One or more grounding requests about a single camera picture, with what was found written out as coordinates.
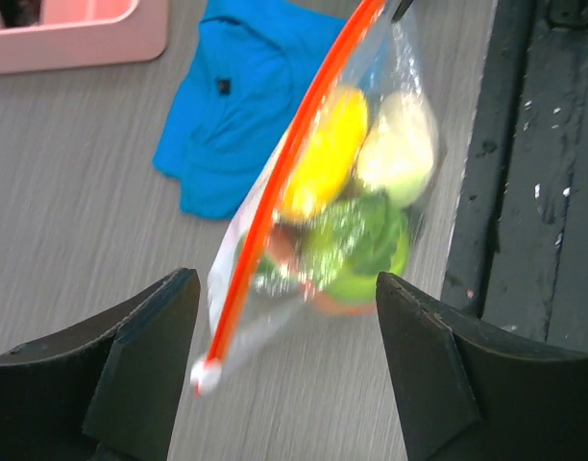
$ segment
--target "blue shirt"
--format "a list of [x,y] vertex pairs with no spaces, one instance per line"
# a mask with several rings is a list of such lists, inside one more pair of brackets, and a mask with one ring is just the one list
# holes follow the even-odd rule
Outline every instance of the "blue shirt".
[[209,0],[154,157],[183,212],[234,215],[344,24],[283,0]]

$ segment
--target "clear plastic bag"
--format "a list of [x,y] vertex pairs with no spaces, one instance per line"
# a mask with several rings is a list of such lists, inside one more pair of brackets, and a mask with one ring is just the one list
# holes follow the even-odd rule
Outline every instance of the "clear plastic bag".
[[213,333],[191,371],[204,394],[271,339],[375,309],[402,275],[439,164],[409,11],[363,0],[234,216],[208,275]]

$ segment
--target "gray floor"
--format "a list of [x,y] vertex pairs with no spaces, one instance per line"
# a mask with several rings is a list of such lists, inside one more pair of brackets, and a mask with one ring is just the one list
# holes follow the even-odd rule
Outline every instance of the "gray floor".
[[[170,45],[155,62],[0,77],[0,352],[118,303],[178,266],[207,275],[225,223],[182,216],[179,187],[151,165],[205,6],[172,3]],[[345,16],[356,1],[299,3]],[[416,4],[448,158],[411,279],[436,295],[493,0]],[[207,341],[203,310],[190,360]],[[170,459],[405,459],[377,318],[282,341],[205,400],[185,389]]]

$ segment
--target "pink plastic container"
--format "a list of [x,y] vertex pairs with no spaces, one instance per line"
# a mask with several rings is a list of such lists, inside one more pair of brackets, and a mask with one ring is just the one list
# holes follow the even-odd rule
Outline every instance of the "pink plastic container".
[[0,29],[0,74],[159,56],[168,39],[167,0],[43,0],[41,23]]

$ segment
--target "lemon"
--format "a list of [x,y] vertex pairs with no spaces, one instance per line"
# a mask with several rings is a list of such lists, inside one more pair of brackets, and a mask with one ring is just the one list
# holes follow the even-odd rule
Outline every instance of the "lemon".
[[368,130],[364,94],[352,86],[337,86],[318,118],[283,193],[279,212],[286,221],[312,218],[348,183]]

